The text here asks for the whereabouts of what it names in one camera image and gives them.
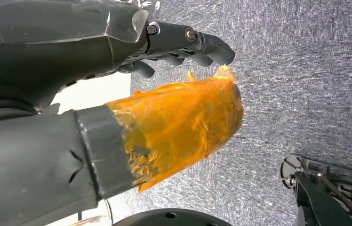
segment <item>orange tape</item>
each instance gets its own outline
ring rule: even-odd
[[[244,109],[232,70],[171,83],[107,103],[125,127],[134,182],[144,191],[222,147],[240,128]]]

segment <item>prosthetic arm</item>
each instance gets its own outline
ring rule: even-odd
[[[147,189],[240,127],[240,93],[226,67],[214,78],[190,74],[188,83],[103,106],[61,115],[49,106],[77,80],[151,77],[142,59],[209,66],[235,57],[216,36],[147,16],[114,0],[0,0],[0,226],[48,224],[135,186]],[[215,107],[211,100],[221,111],[202,113]]]

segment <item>gray carpet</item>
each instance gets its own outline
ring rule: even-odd
[[[115,220],[176,207],[235,226],[294,225],[293,193],[279,179],[283,157],[352,168],[352,0],[162,0],[153,17],[217,35],[236,51],[231,66],[246,114],[210,159],[143,194],[114,197]],[[155,76],[133,77],[132,91],[185,81],[189,69],[208,77],[218,67],[151,65]]]

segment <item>screw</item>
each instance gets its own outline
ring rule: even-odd
[[[290,186],[293,186],[296,183],[296,178],[293,175],[289,175],[289,177],[286,179],[286,182]]]
[[[147,34],[156,34],[157,32],[157,28],[154,25],[147,27]]]
[[[194,42],[195,41],[195,32],[192,28],[187,28],[185,32],[186,39],[189,42]]]

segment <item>black plastic casing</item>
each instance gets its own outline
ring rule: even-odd
[[[0,0],[0,100],[40,111],[77,80],[114,73],[147,49],[145,29],[132,27],[143,14],[114,0]]]
[[[133,188],[107,106],[0,121],[0,226],[46,225]]]

